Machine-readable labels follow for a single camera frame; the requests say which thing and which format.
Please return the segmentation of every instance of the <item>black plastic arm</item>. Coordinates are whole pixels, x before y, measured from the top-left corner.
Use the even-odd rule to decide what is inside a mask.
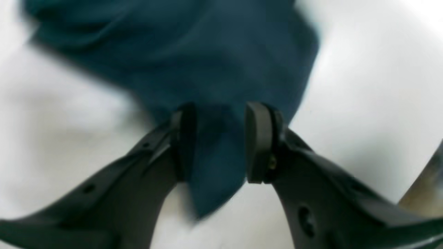
[[[271,183],[297,249],[434,249],[443,220],[410,214],[344,172],[284,124],[272,107],[246,109],[247,176]],[[148,249],[164,199],[189,176],[193,105],[146,135],[126,156],[48,208],[0,221],[0,239],[24,249]]]
[[[185,105],[56,203],[0,221],[0,239],[24,249],[148,249],[164,199],[192,164],[195,128]]]
[[[315,154],[272,107],[246,108],[248,181],[271,183],[297,249],[433,249],[443,220],[389,203]]]

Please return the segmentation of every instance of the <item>teal fabric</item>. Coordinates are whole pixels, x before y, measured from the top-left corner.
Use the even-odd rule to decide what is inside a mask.
[[[294,116],[317,54],[289,0],[24,0],[35,39],[132,91],[158,122],[198,108],[188,181],[197,214],[245,179],[243,111],[263,101]]]

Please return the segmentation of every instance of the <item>small screw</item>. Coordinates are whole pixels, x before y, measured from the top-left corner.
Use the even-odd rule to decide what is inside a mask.
[[[271,158],[269,158],[269,169],[276,169],[277,168],[277,159],[274,155],[271,155]]]

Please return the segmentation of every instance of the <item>white surface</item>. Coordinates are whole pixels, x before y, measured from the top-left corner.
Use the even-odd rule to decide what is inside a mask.
[[[443,2],[438,0],[402,0],[411,14],[417,17],[423,26],[443,40]]]
[[[399,2],[300,6],[320,31],[322,49],[291,127],[398,201],[443,138],[443,39],[433,22]],[[2,218],[59,198],[123,155],[149,126],[126,93],[25,43],[32,28],[16,8],[12,0],[0,2]],[[182,192],[168,197],[153,249],[292,248],[269,186],[245,185],[197,226],[185,215]],[[0,242],[0,248],[9,247]]]

